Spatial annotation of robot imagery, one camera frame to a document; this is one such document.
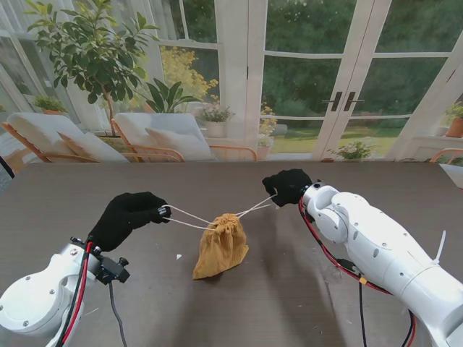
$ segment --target white string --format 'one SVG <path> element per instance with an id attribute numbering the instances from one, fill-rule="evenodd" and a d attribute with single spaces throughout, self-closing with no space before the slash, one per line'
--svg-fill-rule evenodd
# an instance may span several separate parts
<path id="1" fill-rule="evenodd" d="M 254 211 L 254 210 L 259 210 L 260 208 L 264 208 L 264 207 L 268 207 L 268 206 L 272 206 L 272 204 L 267 204 L 267 205 L 264 205 L 264 206 L 259 206 L 259 205 L 262 205 L 265 201 L 269 201 L 272 197 L 275 197 L 275 195 L 272 195 L 271 197 L 268 197 L 267 199 L 259 202 L 258 204 L 256 204 L 255 206 L 252 206 L 249 210 L 244 210 L 242 212 L 239 212 L 239 213 L 236 213 L 237 217 L 238 218 L 241 218 L 243 215 L 251 212 L 251 211 Z M 207 224 L 211 224 L 211 225 L 215 225 L 214 223 L 211 223 L 211 222 L 208 222 L 206 219 L 202 219 L 202 218 L 199 218 L 197 217 L 196 215 L 192 215 L 191 213 L 188 213 L 188 212 L 185 212 L 183 210 L 180 210 L 178 207 L 175 207 L 175 206 L 172 206 L 172 205 L 162 205 L 162 207 L 170 207 L 170 208 L 173 208 L 174 210 L 177 210 L 179 212 L 182 212 L 184 213 L 185 215 L 189 215 L 190 217 L 193 217 L 193 218 L 196 218 L 198 220 L 201 220 L 202 222 L 204 223 L 207 223 Z M 167 220 L 171 220 L 172 222 L 177 222 L 177 223 L 180 223 L 180 224 L 184 224 L 186 226 L 191 226 L 192 228 L 198 228 L 198 229 L 205 229 L 205 230 L 212 230 L 212 231 L 215 231 L 215 229 L 211 229 L 211 228 L 204 228 L 203 226 L 194 226 L 192 224 L 189 224 L 189 223 L 185 223 L 185 222 L 182 222 L 180 220 L 177 220 L 177 219 L 173 219 L 173 218 L 167 218 L 167 217 L 163 217 L 164 219 L 167 219 Z"/>
<path id="2" fill-rule="evenodd" d="M 260 208 L 264 208 L 264 207 L 268 207 L 268 206 L 272 206 L 272 205 L 273 205 L 273 204 L 267 204 L 267 205 L 264 205 L 264 206 L 259 206 L 259 207 L 256 207 L 256 208 L 252 209 L 252 211 L 256 211 L 256 210 L 259 210 Z M 242 215 L 243 213 L 245 213 L 245 212 L 246 212 L 246 211 L 237 213 L 237 216 L 238 216 L 238 217 L 241 217 L 241 215 Z"/>
<path id="3" fill-rule="evenodd" d="M 275 197 L 275 196 L 276 196 L 276 194 L 272 195 L 271 197 L 268 197 L 267 199 L 265 199 L 265 200 L 263 200 L 261 202 L 259 202 L 257 205 L 251 207 L 249 210 L 245 210 L 243 212 L 237 213 L 237 215 L 239 215 L 238 218 L 241 218 L 243 215 L 245 215 L 245 214 L 247 214 L 247 213 L 249 213 L 249 212 L 251 212 L 253 210 L 257 210 L 257 207 L 259 205 L 262 205 L 265 201 L 269 201 L 272 197 Z"/>
<path id="4" fill-rule="evenodd" d="M 196 215 L 192 215 L 191 213 L 188 213 L 188 212 L 185 212 L 185 211 L 183 211 L 183 210 L 180 210 L 178 207 L 175 207 L 175 206 L 172 206 L 172 205 L 162 205 L 162 207 L 170 207 L 170 208 L 173 208 L 174 210 L 177 210 L 177 211 L 179 211 L 179 212 L 182 212 L 182 213 L 184 213 L 185 215 L 188 215 L 188 216 L 190 216 L 190 217 L 193 217 L 193 218 L 196 218 L 196 219 L 198 219 L 198 220 L 201 220 L 201 221 L 204 222 L 204 223 L 215 225 L 215 224 L 212 223 L 212 222 L 208 222 L 206 219 L 199 218 L 199 217 L 197 217 Z"/>
<path id="5" fill-rule="evenodd" d="M 198 229 L 206 229 L 206 230 L 212 230 L 212 231 L 215 231 L 215 229 L 211 229 L 211 228 L 204 228 L 203 226 L 194 226 L 192 224 L 189 224 L 189 223 L 185 223 L 185 222 L 182 222 L 180 220 L 177 220 L 177 219 L 172 219 L 172 218 L 167 218 L 167 217 L 163 217 L 164 219 L 167 219 L 167 220 L 171 220 L 172 222 L 177 222 L 177 223 L 180 223 L 180 224 L 185 224 L 186 226 L 191 226 L 192 228 L 198 228 Z"/>

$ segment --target gray table surface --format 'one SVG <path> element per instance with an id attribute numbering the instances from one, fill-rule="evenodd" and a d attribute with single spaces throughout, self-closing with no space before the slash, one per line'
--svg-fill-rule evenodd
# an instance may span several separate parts
<path id="1" fill-rule="evenodd" d="M 0 196 L 0 294 L 45 268 L 70 236 L 85 238 L 109 200 L 152 191 L 208 220 L 266 197 L 262 178 L 303 168 L 341 191 L 361 194 L 396 219 L 431 255 L 447 230 L 441 264 L 463 280 L 463 194 L 427 163 L 32 164 Z M 175 213 L 175 218 L 188 220 Z M 115 283 L 129 346 L 361 346 L 358 286 L 323 256 L 295 206 L 242 219 L 244 262 L 212 280 L 192 280 L 202 231 L 149 225 L 110 255 L 132 276 Z M 343 247 L 328 245 L 336 255 Z M 364 290 L 369 346 L 401 346 L 409 327 L 394 297 Z M 85 294 L 86 315 L 71 346 L 122 346 L 108 288 Z M 45 346 L 0 328 L 0 346 Z"/>

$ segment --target plant pot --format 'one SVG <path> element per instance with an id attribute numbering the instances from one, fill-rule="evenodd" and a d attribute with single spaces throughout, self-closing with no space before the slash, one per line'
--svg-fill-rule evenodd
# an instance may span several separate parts
<path id="1" fill-rule="evenodd" d="M 225 122 L 206 121 L 205 129 L 208 137 L 225 137 Z"/>
<path id="2" fill-rule="evenodd" d="M 449 127 L 438 127 L 434 133 L 434 136 L 445 136 L 448 130 Z"/>
<path id="3" fill-rule="evenodd" d="M 463 118 L 455 118 L 446 133 L 447 137 L 463 137 Z"/>
<path id="4" fill-rule="evenodd" d="M 272 150 L 272 147 L 261 147 L 258 146 L 258 161 L 264 161 L 267 158 L 267 155 Z"/>
<path id="5" fill-rule="evenodd" d="M 42 108 L 42 112 L 44 114 L 59 114 L 59 115 L 63 115 L 63 113 L 61 111 L 54 111 L 54 110 L 46 110 L 44 108 Z"/>
<path id="6" fill-rule="evenodd" d="M 154 113 L 154 110 L 147 103 L 145 103 L 143 108 L 145 109 L 145 113 Z"/>

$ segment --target white plant pot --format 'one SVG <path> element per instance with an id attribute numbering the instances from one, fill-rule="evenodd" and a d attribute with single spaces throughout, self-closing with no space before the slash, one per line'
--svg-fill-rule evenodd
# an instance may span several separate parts
<path id="1" fill-rule="evenodd" d="M 438 127 L 434 135 L 435 136 L 445 136 L 448 130 L 449 130 L 449 127 Z"/>
<path id="2" fill-rule="evenodd" d="M 225 122 L 206 121 L 205 129 L 208 137 L 225 137 Z"/>

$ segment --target drawstring bag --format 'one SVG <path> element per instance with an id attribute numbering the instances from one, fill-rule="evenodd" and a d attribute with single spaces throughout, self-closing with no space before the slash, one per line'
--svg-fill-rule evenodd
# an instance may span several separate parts
<path id="1" fill-rule="evenodd" d="M 215 276 L 241 264 L 248 250 L 239 217 L 234 213 L 217 217 L 204 230 L 193 280 Z"/>

